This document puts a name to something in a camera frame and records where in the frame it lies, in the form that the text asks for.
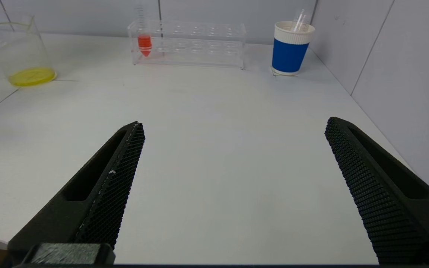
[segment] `wall seam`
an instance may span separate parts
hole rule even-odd
[[[359,76],[357,77],[357,81],[355,82],[354,88],[352,89],[352,93],[350,93],[350,96],[352,96],[352,95],[354,94],[354,91],[355,91],[355,89],[356,89],[356,87],[357,87],[357,84],[359,83],[360,77],[361,77],[361,75],[362,75],[362,73],[363,73],[363,70],[364,70],[364,68],[365,68],[365,66],[366,66],[366,63],[367,63],[367,61],[368,61],[368,58],[370,58],[370,54],[371,54],[371,53],[372,53],[372,51],[373,51],[373,47],[375,46],[375,43],[376,43],[376,41],[377,41],[377,39],[378,39],[378,36],[380,36],[380,32],[382,32],[383,25],[385,25],[385,22],[386,22],[386,20],[387,20],[388,14],[390,14],[390,10],[391,10],[391,9],[392,9],[392,7],[393,7],[393,3],[395,3],[395,0],[393,0],[393,1],[392,1],[392,4],[391,4],[391,5],[390,5],[390,7],[388,8],[387,15],[385,16],[385,19],[383,19],[382,25],[380,26],[380,30],[378,30],[378,34],[376,35],[375,40],[373,41],[372,47],[370,47],[370,51],[368,52],[368,54],[367,54],[367,56],[366,56],[366,59],[365,59],[364,65],[362,66],[362,69],[360,70]]]
[[[310,17],[310,25],[312,25],[314,22],[314,15],[315,15],[315,10],[317,9],[317,3],[318,2],[319,2],[319,0],[315,0],[314,10],[312,11],[312,17]]]

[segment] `glass beaker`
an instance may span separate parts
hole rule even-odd
[[[17,87],[56,78],[33,15],[0,13],[0,66],[7,80]]]

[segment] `white wall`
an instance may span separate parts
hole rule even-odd
[[[158,18],[158,1],[146,0]],[[35,15],[41,32],[127,36],[133,0],[2,0],[6,10]],[[161,0],[162,19],[196,22],[243,22],[248,42],[271,44],[274,23],[291,20],[299,9],[312,14],[315,0]]]
[[[429,184],[429,0],[395,0],[352,96]]]
[[[40,32],[127,36],[133,21],[132,0],[2,0],[8,12],[34,14]],[[157,0],[147,1],[158,15]]]
[[[393,0],[319,0],[310,48],[352,93]]]

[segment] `test tube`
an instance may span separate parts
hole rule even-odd
[[[299,14],[299,17],[294,17],[293,21],[292,21],[292,26],[291,26],[291,31],[293,32],[298,32],[300,30],[301,25],[303,25],[305,20],[305,9],[301,10],[301,13]]]
[[[148,57],[152,51],[152,38],[145,20],[145,7],[141,1],[136,4],[135,11],[138,26],[138,48],[143,56]]]

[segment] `textured grip pad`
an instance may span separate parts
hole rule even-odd
[[[429,186],[350,122],[325,137],[381,264],[429,263]]]

